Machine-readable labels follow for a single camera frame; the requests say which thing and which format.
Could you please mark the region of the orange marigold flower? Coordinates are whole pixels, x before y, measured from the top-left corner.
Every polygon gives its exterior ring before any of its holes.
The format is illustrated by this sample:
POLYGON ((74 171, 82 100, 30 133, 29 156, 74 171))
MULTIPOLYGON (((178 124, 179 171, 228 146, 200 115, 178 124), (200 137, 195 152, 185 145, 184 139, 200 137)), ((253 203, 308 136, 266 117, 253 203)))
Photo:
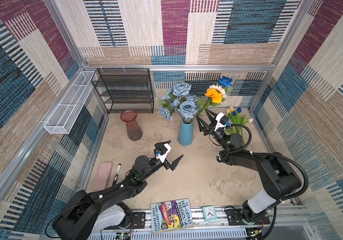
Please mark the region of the orange marigold flower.
POLYGON ((215 89, 207 89, 205 96, 207 97, 206 100, 203 100, 202 98, 198 98, 197 104, 198 104, 199 110, 196 113, 196 117, 199 117, 201 113, 204 110, 208 109, 209 107, 220 106, 224 101, 222 94, 218 90, 215 90, 215 89))

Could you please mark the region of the blue ceramic vase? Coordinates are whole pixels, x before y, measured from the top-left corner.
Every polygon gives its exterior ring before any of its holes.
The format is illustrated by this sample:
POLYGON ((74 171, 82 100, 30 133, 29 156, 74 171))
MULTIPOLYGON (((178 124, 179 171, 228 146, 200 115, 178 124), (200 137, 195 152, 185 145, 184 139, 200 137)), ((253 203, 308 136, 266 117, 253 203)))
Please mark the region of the blue ceramic vase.
POLYGON ((181 120, 179 135, 178 135, 178 142, 182 146, 188 146, 193 142, 194 138, 194 124, 193 123, 185 123, 184 119, 181 120))

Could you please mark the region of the cream sunflower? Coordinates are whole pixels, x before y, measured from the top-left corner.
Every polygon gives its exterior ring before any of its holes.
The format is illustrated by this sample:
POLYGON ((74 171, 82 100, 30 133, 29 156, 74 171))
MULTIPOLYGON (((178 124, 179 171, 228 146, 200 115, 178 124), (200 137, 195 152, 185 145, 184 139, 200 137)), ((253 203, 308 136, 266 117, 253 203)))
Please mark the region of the cream sunflower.
POLYGON ((225 94, 225 90, 222 89, 222 87, 219 85, 209 86, 206 96, 210 97, 212 99, 212 103, 214 104, 223 103, 227 97, 227 95, 225 94))

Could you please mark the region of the pale blue rose bouquet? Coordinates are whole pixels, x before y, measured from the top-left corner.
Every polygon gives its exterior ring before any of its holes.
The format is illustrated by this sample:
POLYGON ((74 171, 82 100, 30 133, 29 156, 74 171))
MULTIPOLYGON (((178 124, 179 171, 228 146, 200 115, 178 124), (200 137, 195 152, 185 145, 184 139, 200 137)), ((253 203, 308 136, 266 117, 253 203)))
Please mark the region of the pale blue rose bouquet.
POLYGON ((173 114, 178 114, 182 122, 190 124, 200 111, 199 97, 190 93, 192 85, 179 83, 166 90, 165 95, 158 101, 158 113, 166 120, 172 121, 173 114))

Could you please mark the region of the dark blue rose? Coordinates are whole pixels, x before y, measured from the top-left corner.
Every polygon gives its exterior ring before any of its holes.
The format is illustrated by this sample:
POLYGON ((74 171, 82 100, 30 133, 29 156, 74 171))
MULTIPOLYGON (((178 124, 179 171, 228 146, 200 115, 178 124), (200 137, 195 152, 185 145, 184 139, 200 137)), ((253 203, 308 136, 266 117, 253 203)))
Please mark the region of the dark blue rose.
POLYGON ((225 76, 222 76, 219 78, 218 80, 218 85, 222 87, 222 89, 225 90, 225 94, 226 95, 229 95, 230 92, 232 91, 232 82, 233 82, 233 79, 231 78, 228 78, 228 77, 225 77, 225 76))

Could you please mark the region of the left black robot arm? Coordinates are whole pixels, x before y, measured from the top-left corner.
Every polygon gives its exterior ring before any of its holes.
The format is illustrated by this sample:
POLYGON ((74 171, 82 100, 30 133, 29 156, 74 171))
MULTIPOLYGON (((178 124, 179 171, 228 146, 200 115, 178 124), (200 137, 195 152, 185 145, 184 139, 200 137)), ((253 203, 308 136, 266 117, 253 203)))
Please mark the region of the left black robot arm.
POLYGON ((137 157, 124 180, 116 185, 98 192, 86 193, 81 190, 75 193, 62 212, 50 221, 57 238, 86 240, 103 211, 141 193, 147 186, 146 179, 162 167, 175 170, 183 155, 169 163, 166 156, 171 150, 170 143, 156 143, 151 159, 144 155, 137 157))

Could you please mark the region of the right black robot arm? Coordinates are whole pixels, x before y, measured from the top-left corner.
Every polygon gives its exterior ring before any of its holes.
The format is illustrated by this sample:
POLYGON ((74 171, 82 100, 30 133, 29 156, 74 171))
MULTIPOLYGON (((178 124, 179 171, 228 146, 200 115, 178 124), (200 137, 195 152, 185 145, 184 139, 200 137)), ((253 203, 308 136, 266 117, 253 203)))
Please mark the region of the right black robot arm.
POLYGON ((205 136, 212 136, 222 148, 217 154, 217 161, 259 173, 263 188, 254 197, 245 201, 240 211, 245 224, 254 224, 267 210, 285 200, 302 195, 308 189, 308 175, 298 163, 280 153, 247 151, 251 138, 243 143, 240 134, 228 135, 226 130, 233 127, 229 118, 223 113, 216 114, 210 110, 205 112, 211 121, 210 124, 200 117, 197 117, 197 122, 200 132, 205 136))

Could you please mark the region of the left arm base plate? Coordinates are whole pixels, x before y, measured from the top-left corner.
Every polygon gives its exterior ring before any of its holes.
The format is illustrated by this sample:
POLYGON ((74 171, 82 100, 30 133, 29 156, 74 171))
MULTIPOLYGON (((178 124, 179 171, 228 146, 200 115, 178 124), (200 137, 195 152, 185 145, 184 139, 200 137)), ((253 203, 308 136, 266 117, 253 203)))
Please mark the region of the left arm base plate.
POLYGON ((120 223, 120 227, 123 229, 144 229, 146 212, 132 212, 126 214, 120 223))

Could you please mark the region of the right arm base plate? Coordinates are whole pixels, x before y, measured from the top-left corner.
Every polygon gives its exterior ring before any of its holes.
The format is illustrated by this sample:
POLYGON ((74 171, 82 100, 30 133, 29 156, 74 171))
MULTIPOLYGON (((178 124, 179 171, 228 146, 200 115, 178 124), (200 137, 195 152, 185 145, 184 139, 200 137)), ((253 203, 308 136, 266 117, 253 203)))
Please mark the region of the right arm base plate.
POLYGON ((256 214, 248 209, 228 206, 224 208, 224 212, 230 226, 269 225, 271 223, 266 211, 256 214))

